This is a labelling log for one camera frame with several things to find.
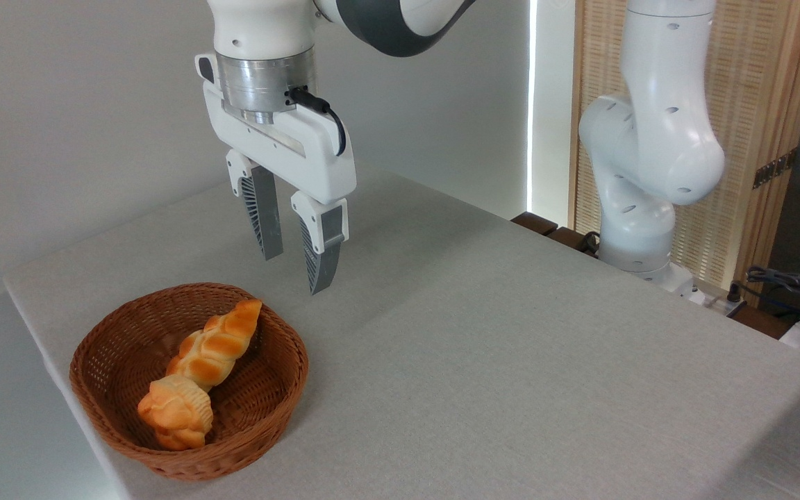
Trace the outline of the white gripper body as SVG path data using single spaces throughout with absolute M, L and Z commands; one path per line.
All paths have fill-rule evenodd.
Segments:
M 213 54 L 196 56 L 197 74 L 214 133 L 246 156 L 320 203 L 333 203 L 356 188 L 352 146 L 342 154 L 336 123 L 303 106 L 277 111 L 270 124 L 243 118 L 229 107 L 220 88 Z

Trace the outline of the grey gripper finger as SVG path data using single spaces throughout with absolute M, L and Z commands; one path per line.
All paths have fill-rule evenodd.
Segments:
M 226 167 L 235 196 L 244 202 L 264 259 L 283 253 L 275 176 L 239 151 L 226 153 Z
M 329 288 L 338 269 L 340 247 L 349 240 L 347 200 L 320 203 L 302 191 L 291 197 L 299 216 L 309 290 L 317 294 Z

